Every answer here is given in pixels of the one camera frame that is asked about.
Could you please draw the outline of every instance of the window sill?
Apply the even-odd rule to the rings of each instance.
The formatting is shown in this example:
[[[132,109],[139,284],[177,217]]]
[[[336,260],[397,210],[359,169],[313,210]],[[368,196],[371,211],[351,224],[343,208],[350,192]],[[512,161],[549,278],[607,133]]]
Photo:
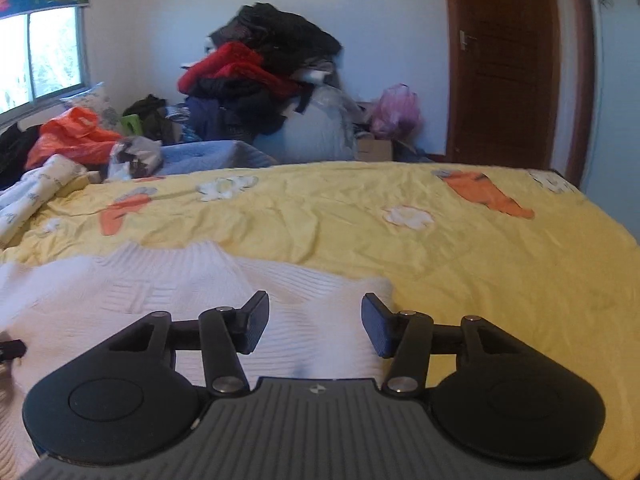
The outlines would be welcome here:
[[[55,92],[40,99],[36,103],[26,103],[13,108],[12,110],[5,112],[4,114],[0,114],[0,132],[3,132],[12,124],[27,119],[32,115],[48,110],[49,108],[53,108],[56,105],[61,105],[61,98],[73,97],[74,95],[78,95],[82,92],[87,91],[89,88],[89,86],[80,84],[68,90]]]

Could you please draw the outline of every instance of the yellow blanket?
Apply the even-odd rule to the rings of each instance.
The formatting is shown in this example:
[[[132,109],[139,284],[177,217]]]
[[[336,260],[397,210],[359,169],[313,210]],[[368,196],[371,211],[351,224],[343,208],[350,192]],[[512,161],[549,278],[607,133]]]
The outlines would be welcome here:
[[[1,259],[35,265],[107,254],[125,240],[176,248],[208,239],[237,256],[386,276],[396,308],[447,324],[479,314],[592,383],[607,409],[593,459],[630,480],[640,471],[640,248],[575,189],[472,168],[535,213],[515,218],[464,200],[432,174],[439,168],[452,166],[325,163],[88,186],[44,206]],[[258,182],[201,200],[197,185],[234,175]],[[100,211],[139,187],[148,199],[120,219],[108,213],[108,230],[119,230],[103,235]],[[452,370],[452,360],[434,360],[430,383]]]

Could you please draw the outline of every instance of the gray ribbed plate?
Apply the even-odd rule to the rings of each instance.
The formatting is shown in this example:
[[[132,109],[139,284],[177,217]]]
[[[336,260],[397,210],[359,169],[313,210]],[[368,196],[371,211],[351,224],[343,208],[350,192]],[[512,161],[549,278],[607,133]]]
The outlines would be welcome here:
[[[217,400],[185,440],[153,458],[84,467],[52,457],[24,480],[602,480],[587,460],[544,471],[485,463],[457,449],[423,407],[371,380],[264,379]]]

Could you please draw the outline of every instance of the orange plastic bag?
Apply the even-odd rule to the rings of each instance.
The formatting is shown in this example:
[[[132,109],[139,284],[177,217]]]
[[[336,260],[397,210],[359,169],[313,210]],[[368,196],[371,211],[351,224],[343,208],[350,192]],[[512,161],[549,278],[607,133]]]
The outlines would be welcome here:
[[[98,128],[98,115],[91,110],[74,107],[40,127],[25,168],[39,168],[56,153],[78,164],[106,164],[121,138],[116,132]]]

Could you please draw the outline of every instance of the circular cover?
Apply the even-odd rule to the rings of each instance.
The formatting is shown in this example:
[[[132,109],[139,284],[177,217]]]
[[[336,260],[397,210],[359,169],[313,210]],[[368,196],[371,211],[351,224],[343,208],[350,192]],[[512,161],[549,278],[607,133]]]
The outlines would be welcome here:
[[[136,352],[82,356],[28,393],[22,418],[37,448],[96,465],[132,462],[182,436],[198,411],[195,388]]]
[[[431,413],[456,443],[521,465],[586,458],[604,424],[597,391],[553,361],[489,356],[445,378]]]

